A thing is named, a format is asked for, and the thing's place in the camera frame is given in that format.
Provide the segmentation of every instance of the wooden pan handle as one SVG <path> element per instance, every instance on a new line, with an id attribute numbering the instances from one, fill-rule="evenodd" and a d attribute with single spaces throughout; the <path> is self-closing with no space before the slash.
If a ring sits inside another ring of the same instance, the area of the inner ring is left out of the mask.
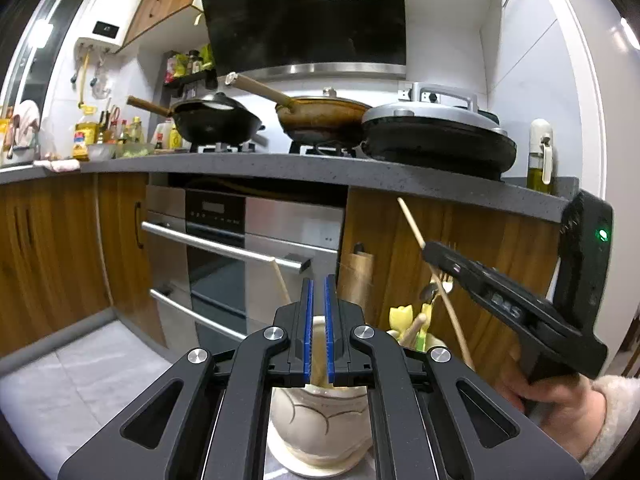
<path id="1" fill-rule="evenodd" d="M 288 95 L 278 92 L 265 84 L 258 83 L 255 79 L 251 79 L 250 77 L 239 74 L 238 72 L 230 72 L 227 74 L 225 78 L 225 85 L 235 86 L 245 92 L 259 95 L 260 97 L 264 97 L 269 101 L 286 106 L 287 108 L 291 108 L 296 102 L 295 99 Z"/>
<path id="2" fill-rule="evenodd" d="M 169 108 L 164 108 L 163 106 L 159 106 L 155 103 L 145 101 L 144 99 L 133 97 L 133 95 L 130 95 L 129 97 L 127 97 L 127 104 L 135 108 L 140 108 L 141 110 L 146 110 L 147 112 L 157 114 L 162 117 L 171 117 L 171 110 L 169 110 Z"/>

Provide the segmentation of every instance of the water heater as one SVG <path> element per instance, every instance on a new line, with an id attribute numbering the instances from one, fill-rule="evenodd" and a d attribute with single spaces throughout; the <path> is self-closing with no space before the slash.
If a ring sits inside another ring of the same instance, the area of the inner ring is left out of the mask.
<path id="1" fill-rule="evenodd" d="M 82 17 L 76 44 L 118 50 L 139 4 L 140 0 L 94 0 Z"/>

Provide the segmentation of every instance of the oven handle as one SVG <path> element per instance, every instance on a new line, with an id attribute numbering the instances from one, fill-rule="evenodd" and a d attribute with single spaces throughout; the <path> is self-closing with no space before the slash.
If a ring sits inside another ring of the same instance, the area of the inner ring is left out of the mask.
<path id="1" fill-rule="evenodd" d="M 140 226 L 143 231 L 147 231 L 148 233 L 168 238 L 174 242 L 180 242 L 197 249 L 209 251 L 210 253 L 228 256 L 235 260 L 242 260 L 245 262 L 263 262 L 266 264 L 273 260 L 273 256 L 268 256 L 267 254 L 254 253 L 253 251 L 247 251 L 246 249 L 241 249 L 239 247 L 212 242 L 211 240 L 205 240 L 204 238 L 169 229 L 163 225 L 142 222 Z M 285 270 L 292 270 L 293 272 L 301 274 L 309 267 L 309 265 L 311 265 L 311 260 L 298 262 L 295 260 L 287 260 L 285 258 L 276 258 L 276 263 Z"/>
<path id="2" fill-rule="evenodd" d="M 235 339 L 236 341 L 243 341 L 246 337 L 244 334 L 236 332 L 235 330 L 231 330 L 224 325 L 220 325 L 220 323 L 216 323 L 215 321 L 210 320 L 208 317 L 201 316 L 193 310 L 189 310 L 188 308 L 182 306 L 180 303 L 177 303 L 171 298 L 168 298 L 164 294 L 158 292 L 154 288 L 149 289 L 149 295 L 160 303 L 171 306 L 174 309 L 179 310 L 181 313 L 193 317 L 193 319 L 195 319 L 198 323 L 206 325 L 216 332 L 230 337 L 231 339 Z"/>

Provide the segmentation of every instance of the human hand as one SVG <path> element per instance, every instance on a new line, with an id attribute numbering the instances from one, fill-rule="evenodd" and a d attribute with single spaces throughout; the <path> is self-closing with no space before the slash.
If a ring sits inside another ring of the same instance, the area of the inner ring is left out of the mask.
<path id="1" fill-rule="evenodd" d="M 524 412 L 522 399 L 553 403 L 540 428 L 576 460 L 587 454 L 604 425 L 605 397 L 580 374 L 527 382 L 517 361 L 520 348 L 513 348 L 504 362 L 495 389 Z"/>

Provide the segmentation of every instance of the fluffy white sleeve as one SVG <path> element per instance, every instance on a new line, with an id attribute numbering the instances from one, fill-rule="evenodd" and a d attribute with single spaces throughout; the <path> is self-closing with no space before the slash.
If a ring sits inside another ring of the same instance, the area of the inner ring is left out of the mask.
<path id="1" fill-rule="evenodd" d="M 640 409 L 640 379 L 604 376 L 593 381 L 593 389 L 607 399 L 607 415 L 600 434 L 581 462 L 587 478 L 611 456 Z"/>

